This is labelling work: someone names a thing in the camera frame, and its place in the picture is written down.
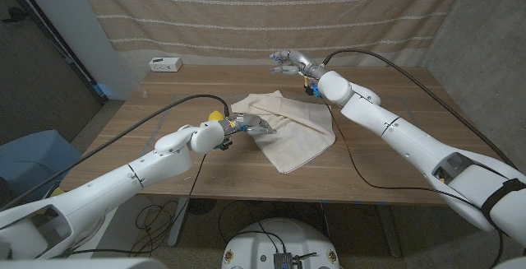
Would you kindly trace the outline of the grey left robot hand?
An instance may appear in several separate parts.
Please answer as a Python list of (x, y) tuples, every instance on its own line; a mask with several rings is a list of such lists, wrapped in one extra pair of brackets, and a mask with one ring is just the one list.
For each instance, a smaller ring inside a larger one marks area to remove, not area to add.
[(245, 132), (249, 136), (276, 134), (276, 131), (260, 116), (253, 114), (237, 114), (219, 121), (224, 129), (224, 135), (230, 136)]

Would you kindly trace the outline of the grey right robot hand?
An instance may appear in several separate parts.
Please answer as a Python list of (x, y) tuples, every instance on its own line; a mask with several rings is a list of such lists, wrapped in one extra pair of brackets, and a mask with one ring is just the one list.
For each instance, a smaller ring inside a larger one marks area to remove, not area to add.
[(270, 69), (273, 73), (310, 77), (319, 80), (327, 70), (320, 64), (310, 59), (307, 55), (297, 50), (283, 50), (270, 54), (270, 58), (279, 65)]

